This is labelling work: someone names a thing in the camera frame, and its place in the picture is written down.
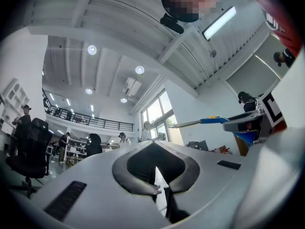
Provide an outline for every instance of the blue part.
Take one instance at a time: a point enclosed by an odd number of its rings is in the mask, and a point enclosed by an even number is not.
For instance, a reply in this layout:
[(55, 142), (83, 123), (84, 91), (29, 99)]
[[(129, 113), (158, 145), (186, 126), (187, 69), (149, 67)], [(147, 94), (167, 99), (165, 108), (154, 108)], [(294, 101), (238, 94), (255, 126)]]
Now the blue part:
[(210, 119), (210, 118), (206, 118), (206, 119), (201, 119), (201, 124), (215, 124), (215, 123), (224, 123), (224, 122), (227, 122), (229, 121), (228, 119), (226, 118), (222, 118), (222, 117), (219, 117), (219, 118), (213, 118), (213, 119)]
[(255, 139), (255, 132), (234, 133), (234, 135), (239, 137), (240, 139), (244, 140), (247, 144), (253, 143), (253, 141)]

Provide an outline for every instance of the person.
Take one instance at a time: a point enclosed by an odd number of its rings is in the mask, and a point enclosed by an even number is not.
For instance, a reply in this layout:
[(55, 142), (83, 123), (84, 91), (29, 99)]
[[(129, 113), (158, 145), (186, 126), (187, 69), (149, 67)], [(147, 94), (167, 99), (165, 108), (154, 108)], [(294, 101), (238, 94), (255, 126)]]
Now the person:
[[(198, 17), (198, 13), (215, 7), (217, 0), (162, 0), (165, 10), (174, 18)], [(302, 41), (296, 32), (285, 8), (278, 0), (257, 0), (264, 10), (267, 25), (277, 35), (281, 43), (296, 57), (302, 47)]]
[(63, 164), (64, 157), (65, 157), (65, 151), (66, 151), (66, 145), (68, 145), (68, 137), (70, 136), (70, 133), (67, 132), (66, 134), (62, 135), (61, 138), (59, 139), (59, 147), (60, 147), (60, 152), (59, 152), (59, 157), (58, 161)]
[(250, 112), (256, 109), (256, 99), (252, 97), (250, 94), (245, 92), (240, 92), (238, 94), (239, 103), (244, 104), (244, 111)]
[(119, 147), (125, 147), (125, 146), (130, 146), (131, 142), (128, 138), (126, 138), (126, 135), (124, 132), (121, 132), (119, 137), (121, 138), (120, 142), (119, 142)]
[(15, 149), (17, 146), (18, 155), (23, 155), (23, 146), (25, 144), (27, 135), (28, 135), (28, 127), (31, 124), (30, 110), (31, 108), (26, 104), (22, 107), (24, 116), (20, 118), (15, 118), (12, 122), (13, 125), (17, 125), (15, 131), (15, 137), (17, 140), (12, 144), (10, 149), (10, 155), (15, 155)]
[(290, 68), (295, 61), (295, 56), (289, 51), (288, 48), (286, 48), (282, 52), (275, 52), (273, 59), (278, 63), (277, 65), (279, 67), (282, 66), (282, 63), (286, 63), (287, 67)]
[(158, 136), (156, 138), (152, 138), (152, 135), (151, 133), (149, 132), (150, 129), (152, 128), (152, 125), (150, 124), (149, 121), (145, 121), (143, 123), (143, 126), (144, 126), (144, 129), (142, 131), (142, 136), (141, 136), (141, 141), (142, 142), (145, 142), (145, 141), (155, 141), (155, 140), (159, 140), (159, 139), (162, 139), (162, 134), (159, 133)]

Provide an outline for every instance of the office chair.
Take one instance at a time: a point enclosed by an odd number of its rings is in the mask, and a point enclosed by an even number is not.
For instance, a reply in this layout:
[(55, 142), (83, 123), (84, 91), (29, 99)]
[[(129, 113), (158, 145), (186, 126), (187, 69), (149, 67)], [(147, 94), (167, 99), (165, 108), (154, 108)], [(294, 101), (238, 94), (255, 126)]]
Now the office chair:
[(86, 151), (87, 151), (87, 157), (89, 157), (91, 155), (100, 154), (103, 152), (103, 149), (101, 146), (102, 140), (99, 137), (99, 135), (90, 134), (89, 140), (91, 140), (91, 143), (85, 146)]
[(27, 191), (28, 198), (39, 189), (39, 187), (32, 186), (31, 178), (38, 179), (49, 175), (51, 154), (46, 150), (52, 134), (48, 131), (48, 127), (48, 123), (35, 118), (29, 126), (24, 145), (25, 156), (10, 156), (6, 158), (6, 163), (12, 170), (26, 177), (25, 182), (22, 182), (22, 186), (9, 186), (9, 188)]

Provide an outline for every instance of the ceiling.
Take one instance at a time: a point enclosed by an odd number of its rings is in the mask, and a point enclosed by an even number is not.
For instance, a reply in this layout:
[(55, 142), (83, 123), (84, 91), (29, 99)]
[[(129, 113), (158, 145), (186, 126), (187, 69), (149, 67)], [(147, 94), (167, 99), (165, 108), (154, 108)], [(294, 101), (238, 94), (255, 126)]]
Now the ceiling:
[[(237, 14), (209, 41), (204, 39), (201, 32), (231, 6)], [(197, 22), (180, 23), (185, 29), (181, 35), (160, 24), (165, 13), (161, 0), (30, 0), (23, 12), (24, 19), (10, 23), (10, 30), (30, 25), (31, 33), (50, 36), (44, 84), (76, 91), (90, 87), (109, 98), (119, 98), (137, 65), (147, 71), (138, 98), (158, 75), (198, 96), (196, 89), (236, 60), (264, 25), (255, 0), (218, 0)], [(89, 57), (87, 46), (94, 42), (99, 42), (98, 53)], [(214, 50), (217, 55), (211, 58)], [(122, 66), (115, 74), (118, 62)]]
[[(158, 76), (149, 67), (99, 45), (95, 45), (96, 54), (90, 55), (89, 46), (88, 42), (49, 36), (42, 83), (46, 93), (52, 93), (56, 99), (54, 103), (51, 102), (53, 105), (91, 115), (90, 105), (96, 102), (96, 98), (111, 98), (118, 103), (121, 98), (127, 98), (122, 90), (128, 77), (142, 84), (132, 97), (137, 101)], [(139, 65), (144, 67), (144, 74), (136, 73), (135, 68)], [(85, 93), (87, 88), (93, 90), (92, 95)], [(98, 116), (99, 104), (95, 108)]]

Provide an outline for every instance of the recessed ceiling light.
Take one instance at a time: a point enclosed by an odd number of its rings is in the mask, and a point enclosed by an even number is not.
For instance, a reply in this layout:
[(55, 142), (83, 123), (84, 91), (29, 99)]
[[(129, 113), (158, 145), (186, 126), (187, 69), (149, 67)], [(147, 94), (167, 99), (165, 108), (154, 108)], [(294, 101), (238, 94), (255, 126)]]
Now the recessed ceiling light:
[(93, 45), (90, 45), (90, 46), (88, 47), (88, 54), (90, 54), (90, 55), (96, 54), (96, 47), (93, 46)]
[(91, 89), (89, 89), (89, 88), (87, 88), (87, 89), (86, 89), (86, 94), (91, 95), (91, 94), (92, 94), (92, 90), (91, 90)]
[(145, 69), (143, 66), (138, 66), (137, 68), (135, 68), (135, 71), (137, 74), (143, 74)]

